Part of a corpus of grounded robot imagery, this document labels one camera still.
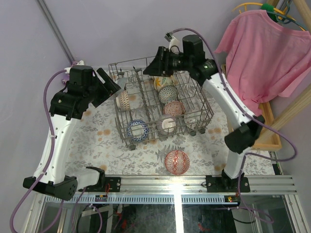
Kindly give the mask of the orange leaf floral bowl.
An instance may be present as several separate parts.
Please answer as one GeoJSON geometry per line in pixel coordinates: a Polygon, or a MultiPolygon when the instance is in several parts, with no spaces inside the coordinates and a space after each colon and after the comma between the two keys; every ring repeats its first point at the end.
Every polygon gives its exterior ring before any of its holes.
{"type": "Polygon", "coordinates": [[[154,78],[154,88],[156,91],[159,92],[163,87],[168,86],[168,85],[174,85],[174,81],[172,77],[156,76],[154,78]]]}

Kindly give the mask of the purple striped bowl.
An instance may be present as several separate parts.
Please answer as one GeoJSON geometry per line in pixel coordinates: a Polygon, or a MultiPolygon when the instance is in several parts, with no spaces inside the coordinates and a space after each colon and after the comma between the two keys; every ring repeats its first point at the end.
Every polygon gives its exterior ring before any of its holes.
{"type": "Polygon", "coordinates": [[[176,119],[170,114],[164,114],[157,120],[156,127],[161,135],[170,135],[176,130],[176,119]]]}

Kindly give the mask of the red lattice pattern bowl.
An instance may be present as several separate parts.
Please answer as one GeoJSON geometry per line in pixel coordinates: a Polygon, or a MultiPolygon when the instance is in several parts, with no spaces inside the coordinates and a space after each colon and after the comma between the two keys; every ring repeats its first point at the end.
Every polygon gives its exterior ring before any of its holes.
{"type": "Polygon", "coordinates": [[[166,169],[173,175],[182,175],[190,167],[190,159],[187,154],[180,150],[169,152],[164,160],[166,169]]]}

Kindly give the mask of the brown diamond dotted bowl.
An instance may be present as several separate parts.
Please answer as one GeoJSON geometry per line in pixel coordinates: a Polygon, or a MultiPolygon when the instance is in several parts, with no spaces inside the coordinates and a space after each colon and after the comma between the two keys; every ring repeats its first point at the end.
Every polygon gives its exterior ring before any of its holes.
{"type": "Polygon", "coordinates": [[[177,100],[167,103],[163,108],[164,114],[169,114],[173,117],[183,115],[185,111],[184,104],[177,100]]]}

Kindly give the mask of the grey wire dish rack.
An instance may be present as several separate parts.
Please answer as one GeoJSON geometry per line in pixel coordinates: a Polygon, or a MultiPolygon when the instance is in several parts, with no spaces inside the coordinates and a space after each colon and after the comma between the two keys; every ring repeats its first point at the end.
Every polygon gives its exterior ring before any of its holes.
{"type": "Polygon", "coordinates": [[[178,71],[173,78],[177,81],[178,99],[184,104],[185,110],[201,110],[201,122],[197,130],[189,130],[184,122],[184,114],[176,116],[177,125],[174,133],[161,135],[157,131],[156,122],[164,114],[162,104],[158,98],[158,92],[154,88],[154,78],[144,75],[143,70],[152,60],[151,57],[134,59],[129,61],[112,63],[109,65],[109,74],[114,81],[125,78],[124,90],[127,90],[130,111],[121,111],[114,101],[116,110],[116,126],[121,140],[129,150],[135,150],[140,142],[133,141],[127,135],[127,126],[130,121],[140,119],[149,127],[149,134],[143,141],[144,144],[151,140],[165,140],[170,136],[189,133],[195,136],[197,133],[204,134],[214,112],[206,98],[206,95],[187,72],[178,71]]]}

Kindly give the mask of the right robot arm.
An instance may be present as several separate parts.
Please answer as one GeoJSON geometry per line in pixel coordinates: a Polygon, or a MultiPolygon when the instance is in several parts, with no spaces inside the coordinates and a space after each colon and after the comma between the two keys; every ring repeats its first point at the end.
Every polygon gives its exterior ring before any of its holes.
{"type": "Polygon", "coordinates": [[[170,48],[160,46],[153,61],[144,69],[143,74],[169,77],[177,71],[186,71],[200,87],[210,93],[229,119],[232,132],[225,136],[228,147],[227,163],[218,177],[206,176],[207,191],[249,192],[245,185],[243,167],[246,155],[259,138],[265,123],[263,116],[255,116],[235,94],[224,77],[213,56],[206,58],[204,47],[207,41],[196,31],[182,39],[182,52],[175,53],[170,48]]]}

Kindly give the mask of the navy geometric pattern bowl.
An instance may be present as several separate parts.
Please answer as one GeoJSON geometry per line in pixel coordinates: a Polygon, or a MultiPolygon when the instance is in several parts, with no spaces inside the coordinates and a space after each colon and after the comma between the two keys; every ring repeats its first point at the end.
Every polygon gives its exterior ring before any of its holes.
{"type": "Polygon", "coordinates": [[[165,86],[160,90],[158,98],[162,104],[178,100],[178,90],[172,85],[165,86]]]}

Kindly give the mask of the brown floral grid bowl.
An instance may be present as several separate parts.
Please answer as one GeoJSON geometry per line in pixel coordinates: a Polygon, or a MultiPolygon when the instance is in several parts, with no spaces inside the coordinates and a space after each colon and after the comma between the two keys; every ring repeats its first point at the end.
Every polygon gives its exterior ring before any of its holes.
{"type": "Polygon", "coordinates": [[[116,97],[116,104],[121,111],[130,111],[130,102],[127,90],[122,91],[116,97]]]}

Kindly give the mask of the orange diamond white bowl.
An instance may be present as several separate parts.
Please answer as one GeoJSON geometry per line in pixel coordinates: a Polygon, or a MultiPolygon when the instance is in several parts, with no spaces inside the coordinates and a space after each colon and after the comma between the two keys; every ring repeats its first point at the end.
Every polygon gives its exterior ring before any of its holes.
{"type": "Polygon", "coordinates": [[[191,109],[185,112],[184,122],[189,130],[197,130],[201,122],[201,110],[191,109]]]}

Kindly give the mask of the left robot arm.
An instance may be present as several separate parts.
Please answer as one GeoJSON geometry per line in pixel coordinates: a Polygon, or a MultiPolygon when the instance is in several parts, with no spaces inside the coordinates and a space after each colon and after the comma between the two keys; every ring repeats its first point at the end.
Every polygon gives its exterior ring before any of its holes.
{"type": "Polygon", "coordinates": [[[72,174],[65,173],[69,142],[77,124],[90,105],[100,106],[120,87],[99,68],[76,65],[69,69],[65,88],[58,91],[45,108],[50,133],[39,165],[33,176],[23,181],[23,187],[41,194],[69,201],[77,190],[102,191],[107,181],[105,171],[87,166],[72,174]]]}

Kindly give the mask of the blue white porcelain bowl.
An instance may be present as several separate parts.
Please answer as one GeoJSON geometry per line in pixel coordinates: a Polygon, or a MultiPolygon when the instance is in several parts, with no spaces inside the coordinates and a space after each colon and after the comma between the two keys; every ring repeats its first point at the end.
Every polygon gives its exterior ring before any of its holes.
{"type": "Polygon", "coordinates": [[[149,127],[146,122],[135,119],[129,122],[127,126],[127,135],[135,142],[144,141],[149,134],[149,127]]]}

